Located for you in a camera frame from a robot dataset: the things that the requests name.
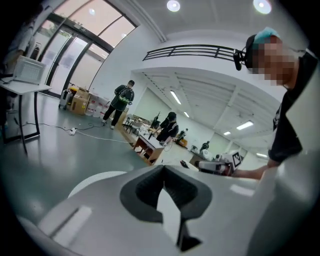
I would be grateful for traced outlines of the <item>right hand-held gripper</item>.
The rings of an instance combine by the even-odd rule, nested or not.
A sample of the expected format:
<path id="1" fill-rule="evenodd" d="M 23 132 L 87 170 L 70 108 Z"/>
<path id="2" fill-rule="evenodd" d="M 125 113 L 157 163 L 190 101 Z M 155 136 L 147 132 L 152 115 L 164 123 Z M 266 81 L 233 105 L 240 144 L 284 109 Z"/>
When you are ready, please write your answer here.
<path id="1" fill-rule="evenodd" d="M 238 150 L 217 154 L 212 161 L 198 161 L 198 170 L 203 173 L 231 177 L 241 165 L 243 156 Z"/>

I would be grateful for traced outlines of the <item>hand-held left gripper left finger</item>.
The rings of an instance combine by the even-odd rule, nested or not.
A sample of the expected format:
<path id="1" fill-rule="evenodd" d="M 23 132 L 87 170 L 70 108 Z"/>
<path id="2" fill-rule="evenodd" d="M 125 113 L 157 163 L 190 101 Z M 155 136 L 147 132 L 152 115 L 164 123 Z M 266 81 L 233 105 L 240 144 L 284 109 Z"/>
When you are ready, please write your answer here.
<path id="1" fill-rule="evenodd" d="M 120 190 L 120 201 L 138 220 L 162 223 L 163 214 L 157 210 L 157 205 L 163 187 L 163 166 L 158 165 L 124 184 Z"/>

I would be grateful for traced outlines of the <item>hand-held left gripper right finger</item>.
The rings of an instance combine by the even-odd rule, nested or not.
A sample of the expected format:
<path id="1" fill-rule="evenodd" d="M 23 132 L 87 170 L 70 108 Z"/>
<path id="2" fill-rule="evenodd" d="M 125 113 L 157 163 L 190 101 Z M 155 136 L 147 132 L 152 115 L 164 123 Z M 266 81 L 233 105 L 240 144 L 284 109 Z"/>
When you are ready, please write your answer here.
<path id="1" fill-rule="evenodd" d="M 169 165 L 164 167 L 163 185 L 180 211 L 175 245 L 186 252 L 202 243 L 190 235 L 187 221 L 203 215 L 212 200 L 212 192 L 206 184 Z"/>

